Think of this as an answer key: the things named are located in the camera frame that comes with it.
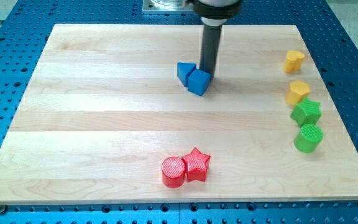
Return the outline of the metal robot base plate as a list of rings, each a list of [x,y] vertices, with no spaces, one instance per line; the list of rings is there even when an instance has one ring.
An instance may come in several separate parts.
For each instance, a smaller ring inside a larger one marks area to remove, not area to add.
[[[142,0],[142,10],[144,12],[192,11],[193,5],[184,5],[183,0]]]

